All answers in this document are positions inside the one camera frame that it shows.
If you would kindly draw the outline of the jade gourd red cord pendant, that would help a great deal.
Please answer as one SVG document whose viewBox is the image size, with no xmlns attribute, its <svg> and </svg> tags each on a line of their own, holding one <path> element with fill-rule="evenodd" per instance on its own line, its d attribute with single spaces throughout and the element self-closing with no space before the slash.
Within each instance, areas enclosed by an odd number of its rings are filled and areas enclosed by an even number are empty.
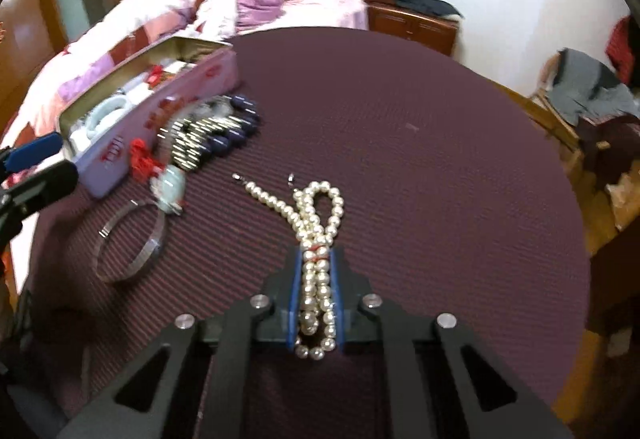
<svg viewBox="0 0 640 439">
<path fill-rule="evenodd" d="M 150 147 L 140 138 L 130 142 L 129 162 L 132 177 L 149 185 L 158 208 L 165 214 L 179 215 L 186 191 L 184 171 L 175 165 L 157 161 Z"/>
</svg>

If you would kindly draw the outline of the coin charm red knot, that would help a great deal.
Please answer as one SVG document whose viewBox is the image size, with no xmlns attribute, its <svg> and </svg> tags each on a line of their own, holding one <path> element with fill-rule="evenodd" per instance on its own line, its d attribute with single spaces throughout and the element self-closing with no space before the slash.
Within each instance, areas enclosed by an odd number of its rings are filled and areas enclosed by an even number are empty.
<svg viewBox="0 0 640 439">
<path fill-rule="evenodd" d="M 151 70 L 149 76 L 145 78 L 144 82 L 149 86 L 150 89 L 154 89 L 160 86 L 160 84 L 172 80 L 174 76 L 174 73 L 168 72 L 161 66 L 153 66 L 153 69 Z"/>
</svg>

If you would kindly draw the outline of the pink metal tin box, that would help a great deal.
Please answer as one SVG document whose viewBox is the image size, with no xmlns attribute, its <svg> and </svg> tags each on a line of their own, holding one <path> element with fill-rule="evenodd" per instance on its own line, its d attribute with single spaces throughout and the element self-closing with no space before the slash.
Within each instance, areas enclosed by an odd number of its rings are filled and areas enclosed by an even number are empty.
<svg viewBox="0 0 640 439">
<path fill-rule="evenodd" d="M 150 89 L 145 84 L 153 66 L 175 74 Z M 79 183 L 96 199 L 113 190 L 129 174 L 130 142 L 140 138 L 152 149 L 160 129 L 177 111 L 195 101 L 232 92 L 240 75 L 232 45 L 198 38 L 170 36 L 115 66 L 70 103 L 56 121 L 64 155 L 79 174 Z M 124 95 L 128 112 L 110 129 L 89 140 L 85 121 L 103 100 Z"/>
</svg>

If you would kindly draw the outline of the pale white jade bangle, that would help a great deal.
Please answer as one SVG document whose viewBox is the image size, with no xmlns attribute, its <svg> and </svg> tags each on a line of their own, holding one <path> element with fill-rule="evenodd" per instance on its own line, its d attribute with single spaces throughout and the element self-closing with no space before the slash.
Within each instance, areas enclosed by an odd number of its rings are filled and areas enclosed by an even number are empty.
<svg viewBox="0 0 640 439">
<path fill-rule="evenodd" d="M 128 112 L 128 101 L 124 95 L 114 95 L 99 103 L 85 121 L 86 136 L 89 140 L 110 129 Z"/>
</svg>

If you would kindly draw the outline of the thin silver bangle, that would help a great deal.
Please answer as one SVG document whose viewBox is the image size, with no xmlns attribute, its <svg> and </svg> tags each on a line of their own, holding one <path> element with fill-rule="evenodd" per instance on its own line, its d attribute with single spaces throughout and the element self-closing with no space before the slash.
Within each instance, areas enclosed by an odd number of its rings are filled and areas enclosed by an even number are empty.
<svg viewBox="0 0 640 439">
<path fill-rule="evenodd" d="M 105 284 L 134 281 L 160 254 L 166 215 L 153 201 L 130 201 L 100 230 L 92 270 Z"/>
</svg>

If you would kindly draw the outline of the silver stretch watch band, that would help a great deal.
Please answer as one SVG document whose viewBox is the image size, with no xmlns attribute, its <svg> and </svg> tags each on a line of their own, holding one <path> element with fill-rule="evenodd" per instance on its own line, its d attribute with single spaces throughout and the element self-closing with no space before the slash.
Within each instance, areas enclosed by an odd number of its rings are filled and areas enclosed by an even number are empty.
<svg viewBox="0 0 640 439">
<path fill-rule="evenodd" d="M 193 123 L 204 118 L 228 118 L 234 113 L 230 98 L 215 96 L 203 101 L 195 101 L 177 111 L 168 122 L 169 128 L 175 128 L 177 123 L 189 120 Z"/>
</svg>

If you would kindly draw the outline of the dark purple dotted tablecloth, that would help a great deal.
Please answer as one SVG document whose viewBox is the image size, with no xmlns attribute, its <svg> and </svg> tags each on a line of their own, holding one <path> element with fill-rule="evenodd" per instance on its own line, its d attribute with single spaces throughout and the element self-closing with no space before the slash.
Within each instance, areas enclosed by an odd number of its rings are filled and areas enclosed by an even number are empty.
<svg viewBox="0 0 640 439">
<path fill-rule="evenodd" d="M 253 348 L 239 438 L 391 438 L 381 355 L 337 343 L 337 248 L 411 315 L 459 317 L 550 407 L 588 260 L 570 185 L 527 118 L 482 77 L 386 35 L 288 29 L 234 48 L 258 133 L 189 176 L 140 277 L 105 284 L 91 266 L 102 225 L 144 198 L 137 182 L 102 200 L 78 188 L 40 217 L 32 344 L 63 428 L 178 315 L 222 315 L 291 249 L 293 348 Z"/>
</svg>

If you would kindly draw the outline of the patchwork pink quilt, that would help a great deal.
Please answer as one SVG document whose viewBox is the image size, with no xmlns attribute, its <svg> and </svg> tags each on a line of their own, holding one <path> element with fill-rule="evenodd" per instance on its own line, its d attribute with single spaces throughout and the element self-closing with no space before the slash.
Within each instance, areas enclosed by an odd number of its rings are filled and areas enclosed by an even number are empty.
<svg viewBox="0 0 640 439">
<path fill-rule="evenodd" d="M 166 37 L 215 42 L 232 37 L 237 15 L 236 0 L 121 0 L 46 62 L 1 134 L 2 147 L 18 147 L 51 133 L 77 97 L 122 61 Z"/>
</svg>

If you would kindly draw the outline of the bed with pink sheet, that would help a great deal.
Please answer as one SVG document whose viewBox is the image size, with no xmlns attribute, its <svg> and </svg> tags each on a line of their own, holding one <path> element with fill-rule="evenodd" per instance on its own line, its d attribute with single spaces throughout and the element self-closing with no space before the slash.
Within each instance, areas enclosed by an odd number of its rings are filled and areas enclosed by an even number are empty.
<svg viewBox="0 0 640 439">
<path fill-rule="evenodd" d="M 64 108 L 126 58 L 174 34 L 230 40 L 263 30 L 336 26 L 364 30 L 364 0 L 121 0 L 50 59 L 29 86 L 2 146 L 51 133 Z"/>
</svg>

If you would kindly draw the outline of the purple blanket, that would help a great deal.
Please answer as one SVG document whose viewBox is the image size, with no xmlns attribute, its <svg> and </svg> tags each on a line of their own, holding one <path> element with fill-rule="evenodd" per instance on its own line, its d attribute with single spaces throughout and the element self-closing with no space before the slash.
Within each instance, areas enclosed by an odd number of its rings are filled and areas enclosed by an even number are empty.
<svg viewBox="0 0 640 439">
<path fill-rule="evenodd" d="M 283 5 L 284 0 L 236 0 L 236 29 L 241 32 L 276 21 L 283 14 Z"/>
</svg>

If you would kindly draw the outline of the wicker chair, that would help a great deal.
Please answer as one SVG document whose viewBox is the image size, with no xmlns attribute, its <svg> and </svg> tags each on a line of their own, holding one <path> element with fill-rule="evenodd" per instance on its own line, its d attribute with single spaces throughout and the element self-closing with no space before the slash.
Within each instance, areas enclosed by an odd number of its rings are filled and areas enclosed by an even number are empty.
<svg viewBox="0 0 640 439">
<path fill-rule="evenodd" d="M 582 168 L 582 150 L 580 150 L 579 138 L 572 125 L 562 118 L 562 115 L 549 100 L 549 92 L 553 85 L 553 78 L 559 71 L 561 54 L 556 52 L 542 66 L 537 80 L 536 90 L 530 95 L 528 103 L 534 104 L 547 112 L 547 116 L 540 122 L 546 132 L 560 141 L 566 151 L 561 152 L 561 162 L 567 175 L 579 173 Z"/>
</svg>

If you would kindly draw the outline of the grey clothes on chair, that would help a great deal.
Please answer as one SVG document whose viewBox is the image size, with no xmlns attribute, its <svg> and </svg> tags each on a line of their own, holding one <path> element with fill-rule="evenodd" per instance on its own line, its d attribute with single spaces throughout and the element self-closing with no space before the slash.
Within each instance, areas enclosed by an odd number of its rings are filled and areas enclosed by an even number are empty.
<svg viewBox="0 0 640 439">
<path fill-rule="evenodd" d="M 607 66 L 578 50 L 565 48 L 560 54 L 549 100 L 568 124 L 625 114 L 638 118 L 634 95 Z"/>
</svg>

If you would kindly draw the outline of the wooden nightstand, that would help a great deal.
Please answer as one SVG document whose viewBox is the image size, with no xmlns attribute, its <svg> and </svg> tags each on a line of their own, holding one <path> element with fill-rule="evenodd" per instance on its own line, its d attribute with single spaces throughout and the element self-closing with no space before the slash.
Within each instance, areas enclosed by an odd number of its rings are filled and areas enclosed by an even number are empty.
<svg viewBox="0 0 640 439">
<path fill-rule="evenodd" d="M 369 30 L 412 40 L 451 57 L 456 47 L 459 23 L 379 3 L 368 3 Z"/>
</svg>

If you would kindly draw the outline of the dark folded clothes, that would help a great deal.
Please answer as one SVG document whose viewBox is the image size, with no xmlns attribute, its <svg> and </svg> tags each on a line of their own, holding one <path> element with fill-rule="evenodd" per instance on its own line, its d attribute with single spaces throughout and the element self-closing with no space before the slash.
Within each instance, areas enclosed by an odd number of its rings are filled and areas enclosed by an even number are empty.
<svg viewBox="0 0 640 439">
<path fill-rule="evenodd" d="M 395 5 L 417 14 L 425 14 L 435 18 L 464 18 L 464 15 L 455 6 L 443 0 L 395 0 Z"/>
</svg>

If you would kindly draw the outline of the red puffer jacket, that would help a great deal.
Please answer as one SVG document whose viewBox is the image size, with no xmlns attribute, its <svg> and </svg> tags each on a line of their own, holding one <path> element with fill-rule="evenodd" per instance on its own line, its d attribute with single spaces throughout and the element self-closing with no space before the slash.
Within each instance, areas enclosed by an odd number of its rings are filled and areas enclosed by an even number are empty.
<svg viewBox="0 0 640 439">
<path fill-rule="evenodd" d="M 616 23 L 608 39 L 605 55 L 618 79 L 630 89 L 639 88 L 639 25 L 633 16 Z"/>
</svg>

